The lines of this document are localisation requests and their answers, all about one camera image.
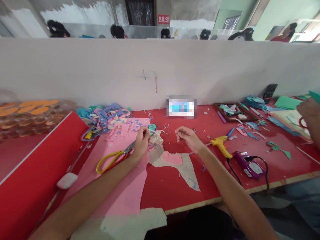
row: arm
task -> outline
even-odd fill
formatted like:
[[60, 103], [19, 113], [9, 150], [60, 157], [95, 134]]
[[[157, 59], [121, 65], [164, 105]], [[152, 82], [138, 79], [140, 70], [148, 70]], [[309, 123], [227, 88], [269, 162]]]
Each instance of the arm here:
[[313, 98], [304, 100], [297, 106], [298, 112], [306, 121], [311, 139], [320, 150], [320, 105]]
[[137, 166], [147, 150], [149, 136], [148, 128], [140, 127], [136, 137], [136, 146], [131, 156], [76, 192], [50, 215], [29, 240], [65, 240], [70, 237], [74, 230], [81, 226], [103, 203], [123, 178]]
[[226, 170], [215, 155], [189, 128], [176, 131], [177, 141], [184, 140], [202, 159], [216, 183], [221, 197], [233, 218], [248, 239], [279, 239], [270, 223], [250, 195]]

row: green wall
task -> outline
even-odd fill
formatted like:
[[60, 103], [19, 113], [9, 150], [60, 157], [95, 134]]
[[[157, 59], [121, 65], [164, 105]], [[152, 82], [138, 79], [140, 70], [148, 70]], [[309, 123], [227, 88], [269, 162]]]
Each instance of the green wall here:
[[[243, 30], [244, 26], [246, 25], [246, 23], [248, 21], [250, 14], [252, 13], [254, 6], [256, 5], [256, 3], [257, 3], [257, 0], [222, 0], [221, 4], [220, 4], [220, 9], [221, 10], [243, 11], [242, 16], [239, 21], [239, 24], [236, 28], [236, 30]], [[221, 20], [220, 18], [218, 19], [218, 18], [219, 18], [219, 14], [217, 17], [218, 25], [215, 24], [213, 29], [221, 29], [223, 27], [223, 24], [225, 22], [225, 18], [223, 20]]]
[[298, 18], [313, 19], [319, 10], [319, 0], [271, 0], [255, 27], [253, 39], [264, 41], [273, 26], [285, 26]]

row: black hair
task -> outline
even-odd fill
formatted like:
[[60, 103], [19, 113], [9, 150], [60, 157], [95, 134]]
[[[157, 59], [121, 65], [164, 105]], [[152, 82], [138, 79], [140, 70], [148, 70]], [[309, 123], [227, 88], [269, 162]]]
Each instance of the black hair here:
[[64, 28], [62, 23], [49, 20], [47, 26], [52, 34], [50, 37], [65, 37], [65, 35], [70, 37], [70, 33]]
[[210, 34], [211, 34], [211, 31], [210, 31], [210, 30], [203, 29], [202, 32], [201, 32], [201, 34], [200, 34], [200, 39], [201, 39], [201, 40], [208, 40]]
[[162, 29], [160, 35], [161, 35], [161, 38], [166, 38], [166, 39], [171, 37], [170, 30], [167, 28]]
[[121, 26], [113, 24], [110, 28], [110, 32], [114, 38], [124, 38], [124, 30]]
[[253, 41], [252, 35], [253, 35], [253, 28], [246, 28], [243, 30], [243, 36], [245, 41]]
[[297, 23], [291, 23], [291, 24], [289, 25], [290, 30], [291, 30], [291, 32], [288, 34], [288, 37], [289, 37], [289, 38], [292, 38], [292, 36], [293, 36], [293, 34], [294, 34], [297, 26], [298, 26]]

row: black cable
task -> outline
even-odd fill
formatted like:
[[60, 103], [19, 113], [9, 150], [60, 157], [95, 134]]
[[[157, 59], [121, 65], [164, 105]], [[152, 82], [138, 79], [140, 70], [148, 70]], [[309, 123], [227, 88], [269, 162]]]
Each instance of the black cable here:
[[240, 179], [238, 178], [238, 176], [236, 175], [236, 173], [234, 172], [233, 168], [232, 168], [231, 165], [230, 165], [230, 159], [229, 159], [229, 158], [227, 158], [227, 163], [229, 164], [229, 167], [231, 168], [233, 174], [234, 174], [234, 175], [236, 176], [236, 178], [238, 179], [238, 182], [239, 182], [240, 185], [242, 186], [242, 183], [241, 183]]
[[269, 190], [269, 181], [268, 181], [268, 172], [269, 172], [269, 167], [268, 167], [268, 164], [265, 160], [263, 160], [263, 158], [261, 157], [258, 157], [258, 156], [253, 156], [253, 157], [246, 157], [245, 159], [248, 159], [249, 161], [255, 159], [255, 158], [260, 158], [265, 164], [266, 164], [266, 182], [267, 182], [267, 189], [266, 190], [263, 190], [264, 192], [265, 191], [268, 191]]

